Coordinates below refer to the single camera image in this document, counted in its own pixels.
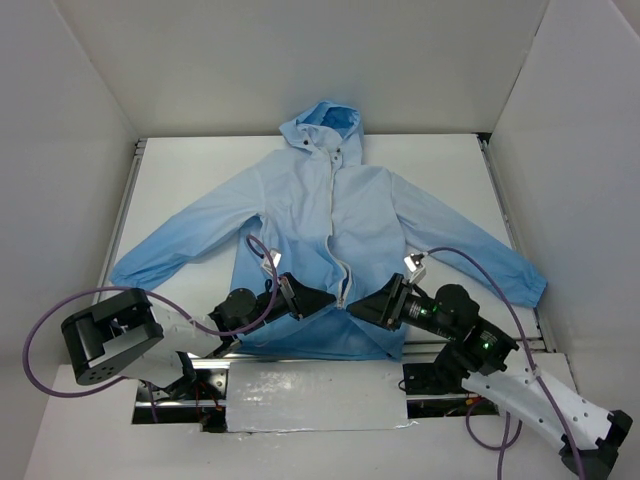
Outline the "light blue hooded jacket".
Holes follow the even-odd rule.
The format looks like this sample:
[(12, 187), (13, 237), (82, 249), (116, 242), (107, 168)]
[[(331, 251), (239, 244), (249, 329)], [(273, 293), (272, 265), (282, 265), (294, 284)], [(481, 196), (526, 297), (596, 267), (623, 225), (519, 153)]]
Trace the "light blue hooded jacket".
[(282, 318), (242, 338), (243, 353), (400, 355), (405, 331), (389, 332), (351, 316), (347, 306), (381, 288), (404, 267), (409, 249), (434, 250), (441, 262), (521, 307), (535, 307), (546, 279), (520, 254), (400, 175), (363, 161), (360, 112), (322, 101), (284, 123), (280, 145), (263, 158), (239, 149), (182, 151), (138, 205), (160, 223), (114, 265), (118, 286), (152, 290), (183, 266), (208, 259), (236, 238), (231, 284), (256, 289), (265, 279), (245, 238), (282, 254), (280, 270), (336, 297), (307, 320)]

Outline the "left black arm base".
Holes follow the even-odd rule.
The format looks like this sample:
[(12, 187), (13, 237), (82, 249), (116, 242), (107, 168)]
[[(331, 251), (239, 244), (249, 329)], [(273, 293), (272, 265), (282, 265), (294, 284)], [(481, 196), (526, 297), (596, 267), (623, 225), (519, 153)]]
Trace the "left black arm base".
[(228, 368), (189, 361), (183, 376), (166, 388), (138, 383), (133, 425), (191, 425), (201, 432), (227, 431)]

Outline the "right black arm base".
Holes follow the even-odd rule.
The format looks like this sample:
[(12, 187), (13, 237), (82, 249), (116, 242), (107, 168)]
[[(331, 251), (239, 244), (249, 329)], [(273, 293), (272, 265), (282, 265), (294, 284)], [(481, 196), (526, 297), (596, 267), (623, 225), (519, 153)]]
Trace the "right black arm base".
[(498, 414), (490, 402), (464, 390), (455, 381), (443, 380), (433, 362), (405, 363), (398, 388), (406, 396), (409, 419), (454, 418)]

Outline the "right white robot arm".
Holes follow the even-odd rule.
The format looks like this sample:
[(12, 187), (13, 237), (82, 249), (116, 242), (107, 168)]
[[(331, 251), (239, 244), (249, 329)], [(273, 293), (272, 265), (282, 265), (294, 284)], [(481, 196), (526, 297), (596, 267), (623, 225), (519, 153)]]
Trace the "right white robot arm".
[(587, 479), (609, 477), (632, 418), (589, 402), (530, 364), (513, 338), (480, 316), (478, 304), (462, 286), (447, 284), (429, 297), (395, 274), (381, 290), (347, 310), (385, 330), (411, 325), (445, 338), (434, 362), (442, 389), (476, 393), (514, 415), (558, 449), (571, 472)]

